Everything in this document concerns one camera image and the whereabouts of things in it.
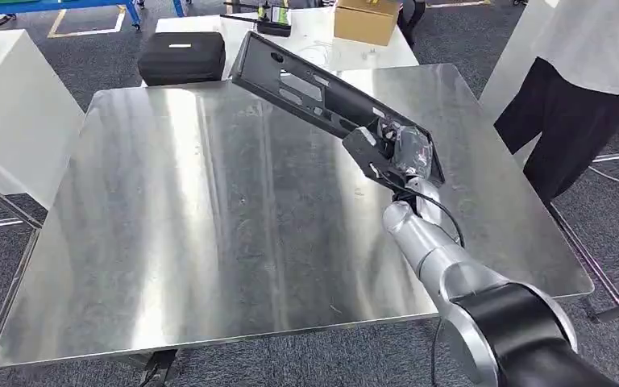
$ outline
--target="person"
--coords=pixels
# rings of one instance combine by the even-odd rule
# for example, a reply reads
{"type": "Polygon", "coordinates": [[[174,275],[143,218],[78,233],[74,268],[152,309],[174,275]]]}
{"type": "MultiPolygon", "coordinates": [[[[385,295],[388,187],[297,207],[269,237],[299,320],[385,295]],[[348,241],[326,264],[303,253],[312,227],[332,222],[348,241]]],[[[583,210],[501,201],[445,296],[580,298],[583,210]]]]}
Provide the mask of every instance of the person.
{"type": "Polygon", "coordinates": [[[495,128],[511,153],[542,134],[523,172],[549,203],[619,130],[619,1],[561,0],[534,49],[495,128]]]}

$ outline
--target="cardboard box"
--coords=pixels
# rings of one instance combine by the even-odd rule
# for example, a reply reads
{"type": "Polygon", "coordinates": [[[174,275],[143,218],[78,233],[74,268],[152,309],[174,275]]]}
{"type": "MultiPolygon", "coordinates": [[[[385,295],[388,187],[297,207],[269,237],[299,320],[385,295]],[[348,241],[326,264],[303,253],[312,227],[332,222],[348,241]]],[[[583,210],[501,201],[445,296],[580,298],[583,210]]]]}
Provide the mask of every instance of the cardboard box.
{"type": "Polygon", "coordinates": [[[334,36],[387,46],[399,12],[400,3],[390,0],[338,0],[334,36]]]}

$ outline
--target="screw hole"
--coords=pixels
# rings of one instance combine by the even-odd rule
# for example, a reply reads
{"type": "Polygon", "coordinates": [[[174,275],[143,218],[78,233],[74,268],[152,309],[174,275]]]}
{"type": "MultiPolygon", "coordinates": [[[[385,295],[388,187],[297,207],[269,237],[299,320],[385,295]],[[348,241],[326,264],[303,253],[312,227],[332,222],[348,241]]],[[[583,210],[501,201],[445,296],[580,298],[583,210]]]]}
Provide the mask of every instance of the screw hole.
{"type": "Polygon", "coordinates": [[[279,55],[276,52],[272,52],[272,58],[274,58],[274,60],[279,62],[279,63],[284,63],[284,57],[279,55]]]}

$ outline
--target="white shirt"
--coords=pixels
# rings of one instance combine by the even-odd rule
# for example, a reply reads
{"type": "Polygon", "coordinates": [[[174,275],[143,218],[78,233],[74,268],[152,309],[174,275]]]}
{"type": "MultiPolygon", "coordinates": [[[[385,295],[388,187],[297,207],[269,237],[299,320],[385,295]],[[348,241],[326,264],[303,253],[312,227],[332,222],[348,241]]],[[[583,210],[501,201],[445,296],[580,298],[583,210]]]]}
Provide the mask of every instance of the white shirt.
{"type": "Polygon", "coordinates": [[[573,85],[619,95],[619,0],[560,0],[535,49],[573,85]]]}

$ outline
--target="black clamp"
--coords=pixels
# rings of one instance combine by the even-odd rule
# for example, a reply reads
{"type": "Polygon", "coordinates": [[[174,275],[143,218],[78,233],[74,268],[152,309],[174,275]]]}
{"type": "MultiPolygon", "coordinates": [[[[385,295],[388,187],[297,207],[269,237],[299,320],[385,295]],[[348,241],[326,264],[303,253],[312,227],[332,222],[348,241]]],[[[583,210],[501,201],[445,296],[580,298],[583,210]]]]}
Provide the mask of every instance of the black clamp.
{"type": "Polygon", "coordinates": [[[143,381],[139,387],[145,387],[149,383],[152,383],[151,387],[164,387],[173,374],[170,371],[176,357],[176,349],[154,352],[143,369],[143,381]]]}

